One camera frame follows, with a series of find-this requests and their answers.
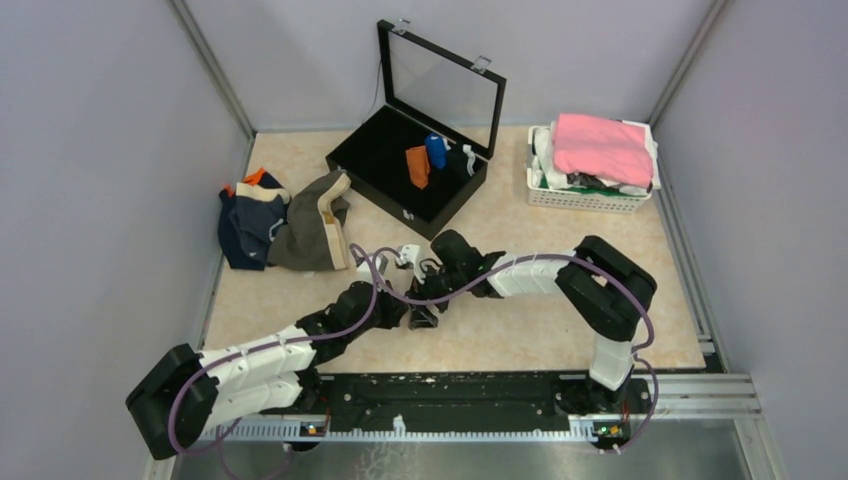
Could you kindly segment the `olive beige underwear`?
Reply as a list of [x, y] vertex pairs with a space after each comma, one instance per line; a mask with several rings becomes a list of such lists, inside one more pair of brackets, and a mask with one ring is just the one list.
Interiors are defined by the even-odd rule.
[[344, 270], [350, 253], [343, 227], [350, 203], [343, 198], [351, 179], [332, 171], [297, 193], [268, 251], [270, 265], [300, 272]]

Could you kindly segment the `orange underwear white waistband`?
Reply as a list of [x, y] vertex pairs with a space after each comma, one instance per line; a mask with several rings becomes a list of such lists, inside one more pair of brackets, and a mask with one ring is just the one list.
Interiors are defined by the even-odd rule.
[[429, 184], [430, 162], [424, 145], [409, 148], [405, 151], [405, 159], [410, 182], [416, 188], [423, 190]]

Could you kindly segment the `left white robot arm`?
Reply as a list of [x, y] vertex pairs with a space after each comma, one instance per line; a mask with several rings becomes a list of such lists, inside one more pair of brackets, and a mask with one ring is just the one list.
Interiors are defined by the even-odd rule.
[[291, 407], [308, 413], [321, 393], [316, 369], [371, 329], [391, 330], [408, 306], [363, 281], [281, 331], [218, 350], [169, 349], [125, 405], [156, 460], [191, 448], [205, 431], [245, 415]]

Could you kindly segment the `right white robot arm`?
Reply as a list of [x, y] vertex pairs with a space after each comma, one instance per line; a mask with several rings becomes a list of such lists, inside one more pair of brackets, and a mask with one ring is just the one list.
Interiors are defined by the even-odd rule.
[[438, 318], [428, 308], [445, 312], [459, 291], [496, 299], [562, 295], [595, 333], [586, 385], [589, 404], [612, 412], [626, 400], [636, 330], [657, 291], [646, 270], [594, 235], [566, 253], [483, 254], [457, 231], [446, 230], [430, 249], [433, 257], [423, 258], [419, 247], [403, 246], [395, 261], [413, 272], [406, 293], [417, 310], [413, 327], [436, 326]]

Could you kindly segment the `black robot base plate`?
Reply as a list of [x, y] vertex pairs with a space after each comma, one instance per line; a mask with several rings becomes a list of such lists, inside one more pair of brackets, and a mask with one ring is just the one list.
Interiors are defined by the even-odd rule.
[[324, 374], [289, 407], [263, 415], [317, 415], [333, 433], [389, 430], [396, 417], [413, 433], [565, 432], [583, 415], [647, 412], [644, 379], [619, 393], [592, 387], [577, 371]]

